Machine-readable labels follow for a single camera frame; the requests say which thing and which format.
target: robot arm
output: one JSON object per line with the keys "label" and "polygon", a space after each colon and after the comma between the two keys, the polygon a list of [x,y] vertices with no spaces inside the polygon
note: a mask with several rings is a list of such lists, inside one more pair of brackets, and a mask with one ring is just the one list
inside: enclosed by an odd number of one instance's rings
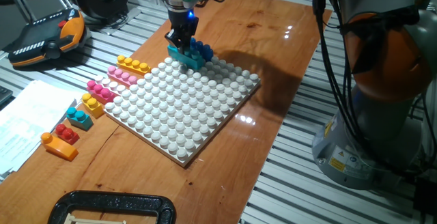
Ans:
{"label": "robot arm", "polygon": [[[339,114],[313,141],[314,159],[328,177],[344,186],[393,187],[400,177],[422,174],[436,159],[435,136],[434,151],[426,157],[421,154],[420,122],[406,118],[413,99],[436,74],[437,15],[419,10],[415,0],[330,1],[345,42],[346,80],[342,93],[323,38],[325,0],[313,0],[324,64],[339,105]],[[329,160],[335,150],[360,158],[365,177],[335,168]]]}

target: white baseplate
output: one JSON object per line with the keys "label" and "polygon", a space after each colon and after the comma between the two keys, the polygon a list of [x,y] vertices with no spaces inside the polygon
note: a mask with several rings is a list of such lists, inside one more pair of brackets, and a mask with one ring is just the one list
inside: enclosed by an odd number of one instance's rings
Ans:
{"label": "white baseplate", "polygon": [[248,70],[213,57],[199,72],[166,58],[105,105],[106,114],[185,167],[258,88]]}

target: yellow building block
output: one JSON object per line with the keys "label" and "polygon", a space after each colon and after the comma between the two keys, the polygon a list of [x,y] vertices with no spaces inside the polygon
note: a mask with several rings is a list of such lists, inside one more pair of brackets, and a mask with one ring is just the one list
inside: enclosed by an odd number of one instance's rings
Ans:
{"label": "yellow building block", "polygon": [[82,103],[85,105],[85,109],[95,118],[99,118],[104,114],[103,106],[95,98],[92,98],[91,94],[83,94]]}
{"label": "yellow building block", "polygon": [[68,161],[73,161],[78,154],[76,148],[60,138],[53,137],[49,132],[45,132],[41,135],[41,143],[47,152]]}
{"label": "yellow building block", "polygon": [[150,67],[146,63],[140,63],[138,60],[132,60],[130,57],[125,58],[123,55],[117,57],[117,66],[141,76],[150,71]]}

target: metal slotted table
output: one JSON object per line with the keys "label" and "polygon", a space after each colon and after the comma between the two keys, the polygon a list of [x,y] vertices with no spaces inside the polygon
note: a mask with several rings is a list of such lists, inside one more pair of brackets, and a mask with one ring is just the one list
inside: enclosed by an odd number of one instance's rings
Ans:
{"label": "metal slotted table", "polygon": [[[312,0],[285,0],[311,5]],[[16,96],[30,81],[40,79],[62,89],[85,91],[86,82],[105,75],[119,54],[133,54],[166,20],[164,7],[152,0],[129,0],[140,15],[111,36],[92,32],[85,47],[61,60],[26,72],[15,71],[0,52],[0,85]],[[329,25],[336,25],[333,17]],[[326,28],[328,49],[337,78],[343,77],[343,44],[337,30]],[[241,216],[241,223],[432,223],[412,209],[414,186],[402,183],[392,193],[355,191],[330,181],[315,165],[311,142],[337,106],[324,71],[320,45],[308,66],[272,149]],[[422,119],[419,107],[414,116]]]}

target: red building block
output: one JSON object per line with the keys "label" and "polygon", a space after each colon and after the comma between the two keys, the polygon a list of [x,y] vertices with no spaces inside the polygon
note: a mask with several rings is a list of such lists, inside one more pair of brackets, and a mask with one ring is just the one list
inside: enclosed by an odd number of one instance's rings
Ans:
{"label": "red building block", "polygon": [[123,70],[117,69],[114,66],[109,66],[107,75],[110,79],[125,85],[127,88],[131,85],[137,84],[136,76],[131,76],[129,73],[123,72]]}
{"label": "red building block", "polygon": [[102,104],[114,101],[115,94],[109,91],[109,89],[103,88],[100,84],[96,84],[95,81],[88,81],[87,90],[93,98]]}
{"label": "red building block", "polygon": [[56,135],[63,139],[65,142],[73,145],[79,138],[79,135],[74,132],[71,128],[67,128],[63,124],[59,124],[55,129]]}

